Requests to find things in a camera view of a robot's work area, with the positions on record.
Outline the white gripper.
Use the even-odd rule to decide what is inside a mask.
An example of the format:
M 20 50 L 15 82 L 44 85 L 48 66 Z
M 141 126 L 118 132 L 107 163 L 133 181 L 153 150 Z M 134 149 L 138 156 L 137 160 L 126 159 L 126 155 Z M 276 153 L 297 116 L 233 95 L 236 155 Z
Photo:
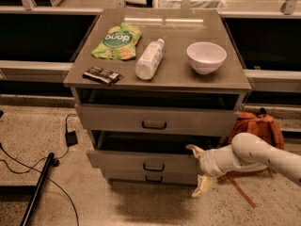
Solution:
M 218 167 L 215 160 L 215 150 L 204 151 L 200 147 L 189 144 L 185 146 L 191 150 L 195 158 L 199 158 L 199 166 L 205 175 L 198 176 L 197 188 L 192 193 L 193 198 L 198 198 L 206 193 L 214 182 L 213 177 L 218 177 L 223 174 L 223 171 Z

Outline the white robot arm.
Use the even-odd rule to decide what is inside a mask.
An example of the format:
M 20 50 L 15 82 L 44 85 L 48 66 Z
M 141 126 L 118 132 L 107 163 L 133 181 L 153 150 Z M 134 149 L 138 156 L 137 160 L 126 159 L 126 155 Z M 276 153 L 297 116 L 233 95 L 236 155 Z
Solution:
M 231 144 L 219 149 L 203 150 L 189 144 L 199 162 L 201 174 L 193 198 L 207 192 L 214 178 L 227 172 L 251 172 L 270 168 L 301 186 L 301 156 L 271 146 L 263 139 L 250 134 L 237 134 Z

